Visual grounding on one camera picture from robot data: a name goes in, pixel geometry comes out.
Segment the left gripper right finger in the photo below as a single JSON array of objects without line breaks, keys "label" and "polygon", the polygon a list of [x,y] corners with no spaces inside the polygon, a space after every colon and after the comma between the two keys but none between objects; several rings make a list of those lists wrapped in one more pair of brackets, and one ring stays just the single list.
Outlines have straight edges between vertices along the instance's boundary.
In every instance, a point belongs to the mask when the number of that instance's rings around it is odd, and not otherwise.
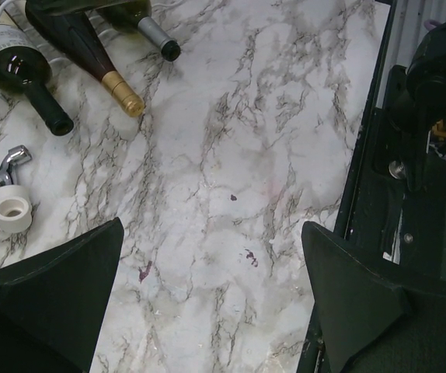
[{"label": "left gripper right finger", "polygon": [[301,240],[332,372],[446,372],[446,281],[315,222]]}]

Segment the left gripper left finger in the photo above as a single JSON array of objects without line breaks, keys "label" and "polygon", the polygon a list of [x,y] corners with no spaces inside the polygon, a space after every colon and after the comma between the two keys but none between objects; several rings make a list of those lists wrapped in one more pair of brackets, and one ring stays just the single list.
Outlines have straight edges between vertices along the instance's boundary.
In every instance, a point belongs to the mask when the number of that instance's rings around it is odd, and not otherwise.
[{"label": "left gripper left finger", "polygon": [[88,372],[124,240],[119,218],[0,269],[0,372]]}]

